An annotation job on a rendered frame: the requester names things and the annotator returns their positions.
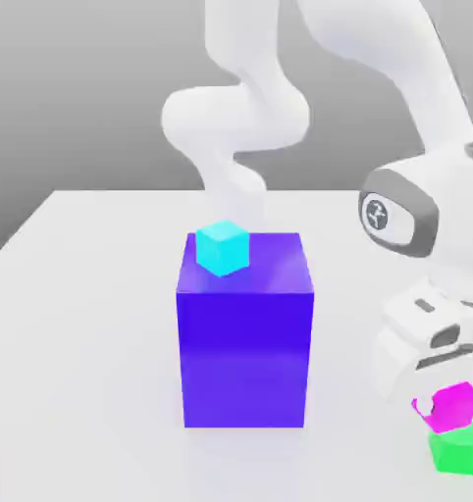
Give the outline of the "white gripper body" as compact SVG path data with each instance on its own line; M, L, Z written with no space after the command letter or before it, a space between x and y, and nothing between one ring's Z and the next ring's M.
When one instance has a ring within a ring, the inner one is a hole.
M443 387L473 379L473 342L420 346L384 326L374 344L372 379L390 402L430 400Z

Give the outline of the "small magenta cube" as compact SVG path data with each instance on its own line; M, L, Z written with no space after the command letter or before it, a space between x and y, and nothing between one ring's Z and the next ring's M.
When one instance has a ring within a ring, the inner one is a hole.
M473 422L473 385L464 381L438 390L429 400L431 407L424 414L423 402L411 401L414 411L434 433L445 433L469 427Z

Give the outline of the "small green cube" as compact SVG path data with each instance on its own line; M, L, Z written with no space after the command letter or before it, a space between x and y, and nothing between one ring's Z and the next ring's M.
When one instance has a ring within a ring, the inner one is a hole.
M428 444L438 472L473 476L473 422L448 432L430 431Z

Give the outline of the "small cyan cube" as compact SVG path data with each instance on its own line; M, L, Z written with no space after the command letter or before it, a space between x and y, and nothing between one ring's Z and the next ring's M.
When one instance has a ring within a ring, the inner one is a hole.
M211 274L227 276L250 263L250 233L230 222L220 221L195 233L196 263Z

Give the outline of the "large blue box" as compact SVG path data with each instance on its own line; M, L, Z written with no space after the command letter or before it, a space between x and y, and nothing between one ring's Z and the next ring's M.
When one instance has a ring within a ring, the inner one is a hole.
M314 287L296 233L253 233L217 277L186 238L176 291L186 427L303 427Z

